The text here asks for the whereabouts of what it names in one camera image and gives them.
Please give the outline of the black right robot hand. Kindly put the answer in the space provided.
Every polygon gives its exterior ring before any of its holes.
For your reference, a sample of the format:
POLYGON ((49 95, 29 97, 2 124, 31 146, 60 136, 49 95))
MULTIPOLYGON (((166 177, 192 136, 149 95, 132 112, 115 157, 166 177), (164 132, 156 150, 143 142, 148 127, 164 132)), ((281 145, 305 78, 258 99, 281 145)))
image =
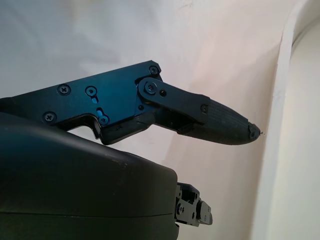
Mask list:
POLYGON ((160 73, 146 61, 0 100, 1 239, 175 240, 213 223, 174 170, 111 145, 152 125, 223 145, 260 129, 160 73))

